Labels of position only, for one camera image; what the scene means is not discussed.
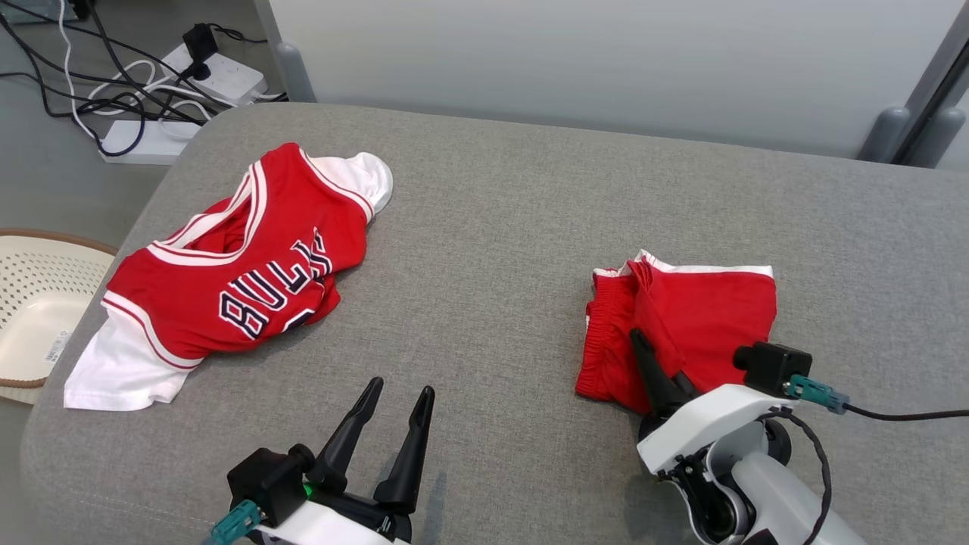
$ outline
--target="gray tablecloth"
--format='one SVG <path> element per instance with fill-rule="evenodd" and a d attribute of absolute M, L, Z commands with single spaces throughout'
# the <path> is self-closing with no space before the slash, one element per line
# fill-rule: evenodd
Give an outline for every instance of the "gray tablecloth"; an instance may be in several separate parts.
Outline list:
<path fill-rule="evenodd" d="M 120 256 L 230 195 L 295 141 L 379 155 L 391 203 L 323 323 L 214 356 L 171 405 L 65 410 L 65 378 L 105 313 L 88 309 L 33 411 L 23 477 L 65 543 L 194 543 L 258 447 L 319 449 L 370 377 L 386 379 L 350 466 L 386 476 L 424 384 L 437 406 L 417 544 L 693 543 L 673 487 L 634 449 L 638 418 L 577 397 L 595 267 L 646 248 L 675 264 L 770 264 L 772 338 L 862 407 L 967 404 L 964 176 L 571 129 L 319 105 L 219 115 L 191 142 Z M 798 413 L 828 450 L 834 509 L 871 543 L 965 543 L 969 422 Z M 794 471 L 820 492 L 798 433 Z"/>

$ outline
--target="red shorts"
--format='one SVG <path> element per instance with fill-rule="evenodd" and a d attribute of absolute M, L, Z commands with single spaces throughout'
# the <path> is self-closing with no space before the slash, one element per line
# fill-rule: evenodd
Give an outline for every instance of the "red shorts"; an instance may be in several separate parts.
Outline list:
<path fill-rule="evenodd" d="M 682 371 L 705 393 L 743 382 L 734 352 L 766 342 L 777 314 L 770 267 L 675 267 L 641 250 L 619 270 L 596 269 L 592 282 L 576 392 L 640 414 L 649 402 L 629 340 L 633 328 L 656 349 L 667 376 Z"/>

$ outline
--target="white partition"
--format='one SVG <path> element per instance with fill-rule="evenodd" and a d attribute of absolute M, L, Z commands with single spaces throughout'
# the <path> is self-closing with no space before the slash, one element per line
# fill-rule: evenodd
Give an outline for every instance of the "white partition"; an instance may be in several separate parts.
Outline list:
<path fill-rule="evenodd" d="M 320 102 L 851 157 L 963 0 L 268 0 Z"/>

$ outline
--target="barcode label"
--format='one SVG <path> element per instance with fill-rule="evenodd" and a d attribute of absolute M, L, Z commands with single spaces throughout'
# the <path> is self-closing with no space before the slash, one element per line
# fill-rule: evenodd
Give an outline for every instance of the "barcode label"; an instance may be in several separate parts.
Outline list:
<path fill-rule="evenodd" d="M 70 338 L 71 332 L 69 331 L 62 331 L 57 334 L 57 339 L 54 341 L 54 344 L 50 346 L 50 350 L 47 351 L 44 361 L 56 364 L 57 358 L 60 358 L 60 354 L 64 351 L 64 346 L 67 344 L 67 341 Z"/>

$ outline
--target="power strip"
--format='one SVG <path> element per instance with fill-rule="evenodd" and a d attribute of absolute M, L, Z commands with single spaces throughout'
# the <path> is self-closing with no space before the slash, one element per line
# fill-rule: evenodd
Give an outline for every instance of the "power strip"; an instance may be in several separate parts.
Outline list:
<path fill-rule="evenodd" d="M 192 65 L 192 56 L 189 55 L 185 44 L 178 46 L 162 60 L 178 73 Z M 269 84 L 266 83 L 266 77 L 263 76 L 262 72 L 253 70 L 219 53 L 208 57 L 205 60 L 205 66 L 212 73 L 211 76 L 204 80 L 189 78 L 188 81 L 213 98 L 223 99 L 236 106 L 242 106 L 252 103 L 258 98 L 258 95 L 269 90 Z M 178 78 L 178 73 L 173 73 L 167 67 L 163 66 L 162 70 L 172 80 Z"/>
<path fill-rule="evenodd" d="M 121 151 L 138 137 L 140 124 L 140 121 L 114 121 L 108 135 L 101 141 L 101 146 L 108 151 Z M 187 121 L 166 121 L 165 128 L 173 134 L 183 136 L 184 139 L 169 136 L 158 125 L 158 121 L 145 121 L 144 134 L 141 135 L 141 140 L 134 149 L 119 157 L 108 157 L 104 154 L 101 156 L 107 163 L 170 165 L 202 127 Z"/>

